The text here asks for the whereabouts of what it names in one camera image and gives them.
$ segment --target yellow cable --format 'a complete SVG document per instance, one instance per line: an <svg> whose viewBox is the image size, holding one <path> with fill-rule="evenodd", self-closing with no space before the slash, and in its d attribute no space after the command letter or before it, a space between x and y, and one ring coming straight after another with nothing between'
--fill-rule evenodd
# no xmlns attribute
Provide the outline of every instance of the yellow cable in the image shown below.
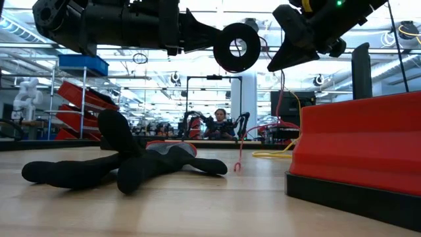
<svg viewBox="0 0 421 237"><path fill-rule="evenodd" d="M298 108L299 108L299 116L300 116L300 125L302 124L302 115L301 115L301 102L300 99L298 98L297 95L295 95L295 93L291 92L292 95L294 95L294 97L297 99L298 101ZM294 140L293 142L291 142L283 151L274 151L274 152L267 152L267 151L255 151L253 152L253 157L256 158L292 158L292 155L286 155L284 154L285 152L288 151L288 149L294 145L298 139L300 139L301 137L301 129L300 129L300 136Z"/></svg>
<svg viewBox="0 0 421 237"><path fill-rule="evenodd" d="M416 37L416 40L418 40L418 42L421 44L421 39L419 38L419 36L421 36L421 34L412 34L412 33L404 32L404 31L402 30L402 27L403 27L403 26L400 26L400 27L399 27L399 31L400 31L401 33L406 34L407 36L415 36L415 37Z"/></svg>

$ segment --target woman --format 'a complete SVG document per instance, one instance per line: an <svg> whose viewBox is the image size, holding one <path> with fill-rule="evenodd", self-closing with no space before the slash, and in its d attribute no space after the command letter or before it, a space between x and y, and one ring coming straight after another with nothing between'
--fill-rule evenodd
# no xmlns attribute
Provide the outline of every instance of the woman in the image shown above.
<svg viewBox="0 0 421 237"><path fill-rule="evenodd" d="M211 132L209 128L206 129L204 137L211 139L233 139L235 136L234 129L231 129L229 132L220 132L220 128L223 127L226 119L225 109L217 109L215 111L216 121L214 122L214 127L216 131Z"/></svg>

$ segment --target wooden table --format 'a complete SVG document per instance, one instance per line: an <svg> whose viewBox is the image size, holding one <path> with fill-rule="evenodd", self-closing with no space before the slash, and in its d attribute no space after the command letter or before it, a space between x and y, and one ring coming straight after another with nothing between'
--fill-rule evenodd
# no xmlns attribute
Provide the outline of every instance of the wooden table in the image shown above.
<svg viewBox="0 0 421 237"><path fill-rule="evenodd" d="M284 194L290 160L271 161L244 151L243 172L232 171L236 150L199 150L230 172L221 178L178 172L151 180L134 196L115 183L83 192L25 181L30 161L85 160L111 151L98 147L0 153L0 236L421 236Z"/></svg>

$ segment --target black monitor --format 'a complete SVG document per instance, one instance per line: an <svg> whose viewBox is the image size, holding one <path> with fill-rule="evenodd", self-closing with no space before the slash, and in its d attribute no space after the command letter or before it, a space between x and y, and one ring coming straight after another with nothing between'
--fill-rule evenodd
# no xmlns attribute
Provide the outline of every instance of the black monitor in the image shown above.
<svg viewBox="0 0 421 237"><path fill-rule="evenodd" d="M301 108L311 105L316 105L316 95L314 92L294 92L299 98ZM272 116L276 116L276 107L278 106L280 92L270 92L270 113ZM282 96L282 102L279 109L279 116L284 122L292 122L297 126L300 126L300 116L298 111L297 98L291 92L284 92Z"/></svg>

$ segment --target black base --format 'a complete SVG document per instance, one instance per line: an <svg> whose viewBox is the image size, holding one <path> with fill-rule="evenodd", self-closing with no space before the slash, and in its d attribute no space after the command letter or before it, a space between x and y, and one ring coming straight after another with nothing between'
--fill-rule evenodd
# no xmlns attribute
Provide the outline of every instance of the black base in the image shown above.
<svg viewBox="0 0 421 237"><path fill-rule="evenodd" d="M134 139L138 142L141 147L145 147L147 142L152 141L165 141L167 140L165 137L159 136L134 136ZM194 141L197 140L179 140L180 142L191 142L197 149L239 149L241 141L238 143L232 144L218 144L218 143L195 143ZM272 145L272 144L244 144L243 149L265 149L265 150L283 150L287 147L287 145ZM113 150L113 148L108 144L108 142L101 138L101 149L104 150Z"/></svg>
<svg viewBox="0 0 421 237"><path fill-rule="evenodd" d="M285 173L288 196L421 232L421 197Z"/></svg>
<svg viewBox="0 0 421 237"><path fill-rule="evenodd" d="M91 140L68 141L7 141L0 142L0 151L20 151L30 149L60 149L71 147L99 146L99 142Z"/></svg>

